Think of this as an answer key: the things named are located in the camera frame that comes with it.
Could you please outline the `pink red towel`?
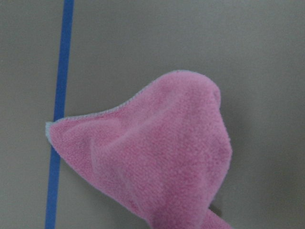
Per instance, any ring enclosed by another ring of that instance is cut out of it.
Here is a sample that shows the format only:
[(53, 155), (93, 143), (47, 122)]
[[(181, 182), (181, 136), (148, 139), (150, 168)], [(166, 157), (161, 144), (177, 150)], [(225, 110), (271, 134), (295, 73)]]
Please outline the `pink red towel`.
[(227, 229), (209, 207), (232, 147), (221, 93), (191, 71), (162, 75), (113, 109), (46, 124), (60, 157), (152, 229)]

